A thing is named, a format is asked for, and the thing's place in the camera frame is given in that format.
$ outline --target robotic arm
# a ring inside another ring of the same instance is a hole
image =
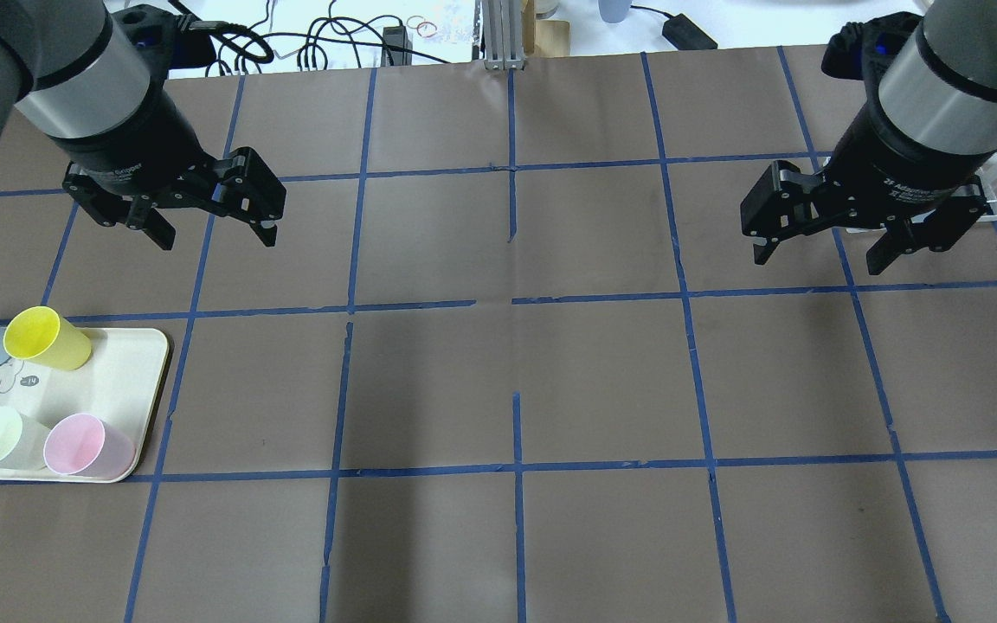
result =
[[[272,246],[280,180],[250,147],[204,152],[163,90],[169,68],[206,67],[210,37],[241,28],[185,9],[111,16],[100,0],[0,0],[0,135],[15,106],[70,155],[64,189],[99,225],[123,223],[171,249],[175,229],[158,209],[199,208]]]
[[[863,80],[867,102],[819,173],[776,161],[741,202],[756,264],[835,226],[885,229],[867,253],[873,275],[952,248],[988,209],[974,174],[997,152],[997,0],[848,24],[822,70]]]

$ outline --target tray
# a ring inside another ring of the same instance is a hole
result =
[[[167,370],[167,336],[149,328],[84,328],[91,338],[91,359],[73,371],[35,363],[0,366],[0,405],[8,405],[52,428],[68,415],[98,415],[136,446],[133,462],[115,478],[60,476],[48,468],[0,469],[0,480],[118,482],[141,460],[159,387]]]

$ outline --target pink cup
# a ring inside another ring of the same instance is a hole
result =
[[[133,462],[133,441],[91,414],[68,415],[44,441],[44,465],[61,476],[115,478]]]

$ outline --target black power brick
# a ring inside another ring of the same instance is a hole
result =
[[[677,50],[717,50],[717,41],[682,13],[664,22],[661,33]]]
[[[413,46],[410,44],[410,35],[407,32],[407,28],[402,25],[389,25],[383,28],[383,40],[387,42],[388,46],[395,46],[396,48],[406,48],[407,50],[413,50]],[[380,66],[408,66],[410,64],[411,55],[408,52],[402,50],[392,50],[392,48],[383,48],[383,59],[380,60]]]

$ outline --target cartoon drawing on tray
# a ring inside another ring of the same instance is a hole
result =
[[[3,363],[0,366],[0,394],[8,393],[13,389],[15,383],[17,383],[17,378],[21,377],[21,372],[25,369],[25,362],[21,360],[10,359],[7,363]],[[28,376],[21,378],[21,386],[23,387],[33,387],[37,383],[41,382],[41,379],[35,376]]]

